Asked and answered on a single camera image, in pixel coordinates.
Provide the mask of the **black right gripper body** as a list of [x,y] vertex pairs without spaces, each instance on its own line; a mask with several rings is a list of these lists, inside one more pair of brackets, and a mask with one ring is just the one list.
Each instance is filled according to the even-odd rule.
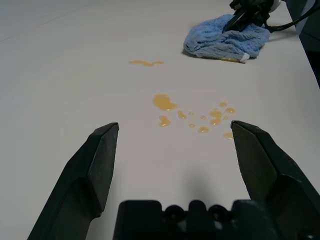
[[249,24],[258,24],[268,18],[273,5],[273,0],[233,0],[229,6],[235,11],[233,16],[247,12]]

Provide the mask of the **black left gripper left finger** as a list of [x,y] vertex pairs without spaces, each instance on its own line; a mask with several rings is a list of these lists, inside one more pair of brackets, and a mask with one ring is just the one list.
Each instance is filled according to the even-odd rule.
[[105,210],[114,173],[119,124],[91,133],[59,176],[28,239],[84,240]]

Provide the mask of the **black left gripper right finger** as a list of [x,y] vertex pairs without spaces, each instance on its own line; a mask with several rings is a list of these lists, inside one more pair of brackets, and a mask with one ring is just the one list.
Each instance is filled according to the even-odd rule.
[[230,124],[250,199],[266,207],[286,240],[320,238],[320,195],[297,163],[258,126]]

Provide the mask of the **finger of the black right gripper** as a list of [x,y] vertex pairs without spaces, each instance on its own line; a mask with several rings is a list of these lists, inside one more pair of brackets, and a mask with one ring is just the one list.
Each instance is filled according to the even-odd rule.
[[249,25],[249,15],[247,12],[236,13],[223,28],[223,32],[237,31],[242,32]]

